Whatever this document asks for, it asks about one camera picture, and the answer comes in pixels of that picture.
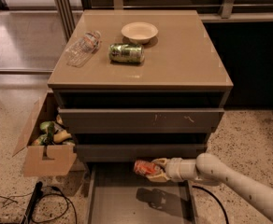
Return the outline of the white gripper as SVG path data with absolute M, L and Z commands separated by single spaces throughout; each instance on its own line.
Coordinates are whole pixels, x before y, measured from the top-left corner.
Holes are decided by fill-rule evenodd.
M 169 180 L 173 182 L 182 182 L 183 179 L 180 174 L 181 161 L 182 161 L 182 158 L 154 159 L 152 163 L 160 166 L 161 168 L 165 168 L 165 173 L 160 173 L 157 175 L 147 175 L 147 178 L 150 180 L 150 182 L 156 182 L 156 183 L 164 183 Z

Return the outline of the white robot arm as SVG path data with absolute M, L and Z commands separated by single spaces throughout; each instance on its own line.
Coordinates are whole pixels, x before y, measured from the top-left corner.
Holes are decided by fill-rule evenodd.
M 220 182 L 273 222 L 273 188 L 259 183 L 232 168 L 216 156 L 203 153 L 196 159 L 161 158 L 150 163 L 145 176 L 153 182 Z

